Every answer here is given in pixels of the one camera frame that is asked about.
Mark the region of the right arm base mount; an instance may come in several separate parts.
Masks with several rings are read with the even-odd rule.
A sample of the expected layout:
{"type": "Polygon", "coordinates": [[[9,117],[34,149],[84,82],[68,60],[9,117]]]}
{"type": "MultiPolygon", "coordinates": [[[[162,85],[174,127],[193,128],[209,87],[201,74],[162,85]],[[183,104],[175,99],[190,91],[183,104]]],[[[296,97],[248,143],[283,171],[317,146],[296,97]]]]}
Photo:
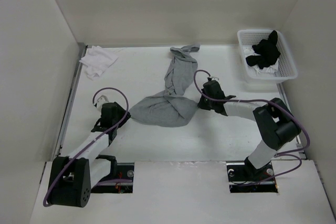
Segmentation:
{"type": "Polygon", "coordinates": [[[243,162],[226,163],[229,191],[231,193],[277,193],[276,180],[264,179],[274,175],[271,162],[253,175],[248,175],[243,162]]]}

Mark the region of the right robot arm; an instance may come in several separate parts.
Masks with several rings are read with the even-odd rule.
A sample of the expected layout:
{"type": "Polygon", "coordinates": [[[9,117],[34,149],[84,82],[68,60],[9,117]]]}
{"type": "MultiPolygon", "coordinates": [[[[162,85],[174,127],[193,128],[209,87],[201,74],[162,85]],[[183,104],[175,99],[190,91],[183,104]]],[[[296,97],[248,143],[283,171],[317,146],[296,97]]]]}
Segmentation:
{"type": "Polygon", "coordinates": [[[243,174],[248,180],[257,179],[277,152],[301,133],[292,114],[279,98],[258,106],[254,103],[229,102],[234,95],[225,96],[218,81],[208,78],[203,84],[198,107],[213,110],[223,116],[237,116],[256,122],[261,141],[244,160],[243,174]]]}

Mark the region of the grey tank top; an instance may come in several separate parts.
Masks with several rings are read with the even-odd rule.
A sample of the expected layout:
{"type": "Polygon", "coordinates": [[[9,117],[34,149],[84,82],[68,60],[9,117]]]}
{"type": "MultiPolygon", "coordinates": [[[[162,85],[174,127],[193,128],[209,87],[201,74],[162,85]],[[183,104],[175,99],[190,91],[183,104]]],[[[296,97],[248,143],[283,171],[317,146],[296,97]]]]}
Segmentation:
{"type": "Polygon", "coordinates": [[[198,52],[199,44],[172,47],[172,60],[164,77],[163,91],[145,97],[130,109],[132,118],[146,125],[162,127],[186,126],[197,110],[197,103],[184,96],[193,83],[198,63],[191,53],[198,52]]]}

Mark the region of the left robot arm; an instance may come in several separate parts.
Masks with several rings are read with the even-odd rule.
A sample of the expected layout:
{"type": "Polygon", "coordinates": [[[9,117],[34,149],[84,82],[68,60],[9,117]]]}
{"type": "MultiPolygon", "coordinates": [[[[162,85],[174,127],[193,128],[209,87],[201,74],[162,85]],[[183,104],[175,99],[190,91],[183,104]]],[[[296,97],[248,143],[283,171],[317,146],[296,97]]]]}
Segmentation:
{"type": "Polygon", "coordinates": [[[56,157],[51,166],[48,190],[43,205],[83,208],[88,203],[91,190],[104,179],[113,181],[118,175],[114,156],[101,152],[111,145],[117,130],[131,117],[116,102],[99,106],[101,116],[89,137],[67,156],[56,157]]]}

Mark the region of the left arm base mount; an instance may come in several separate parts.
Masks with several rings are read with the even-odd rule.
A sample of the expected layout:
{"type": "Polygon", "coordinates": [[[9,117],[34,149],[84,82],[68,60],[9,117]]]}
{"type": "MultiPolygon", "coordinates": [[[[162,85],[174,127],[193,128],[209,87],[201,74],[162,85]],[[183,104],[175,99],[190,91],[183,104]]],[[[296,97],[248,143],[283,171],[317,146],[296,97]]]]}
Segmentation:
{"type": "Polygon", "coordinates": [[[134,163],[118,163],[113,171],[94,183],[92,194],[133,193],[134,163]]]}

